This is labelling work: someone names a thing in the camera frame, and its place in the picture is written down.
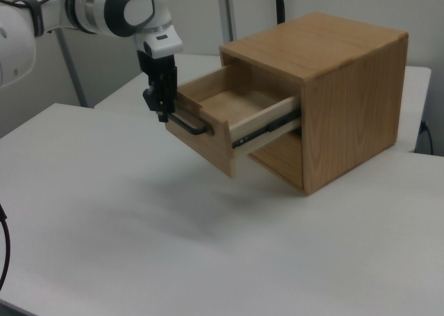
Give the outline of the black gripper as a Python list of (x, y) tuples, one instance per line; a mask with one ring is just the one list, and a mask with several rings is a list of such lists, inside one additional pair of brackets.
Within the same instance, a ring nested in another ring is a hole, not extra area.
[(149, 88), (144, 90), (143, 98), (149, 110), (157, 114), (158, 121), (167, 123), (168, 112), (175, 112), (178, 86), (175, 57), (155, 59), (143, 51), (137, 51), (137, 57), (141, 71), (148, 76)]

